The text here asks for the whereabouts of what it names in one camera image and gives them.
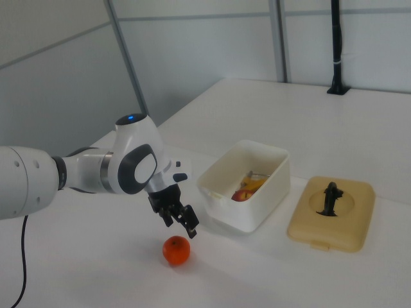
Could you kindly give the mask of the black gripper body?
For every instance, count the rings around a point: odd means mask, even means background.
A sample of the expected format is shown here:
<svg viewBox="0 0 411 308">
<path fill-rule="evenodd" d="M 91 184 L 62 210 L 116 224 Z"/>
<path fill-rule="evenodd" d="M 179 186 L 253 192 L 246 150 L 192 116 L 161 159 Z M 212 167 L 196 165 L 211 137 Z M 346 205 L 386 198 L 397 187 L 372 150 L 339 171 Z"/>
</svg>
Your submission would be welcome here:
<svg viewBox="0 0 411 308">
<path fill-rule="evenodd" d="M 148 199 L 155 213 L 170 211 L 180 214 L 183 210 L 183 205 L 180 202 L 180 187 L 178 184 L 173 184 L 158 192 L 149 192 Z"/>
</svg>

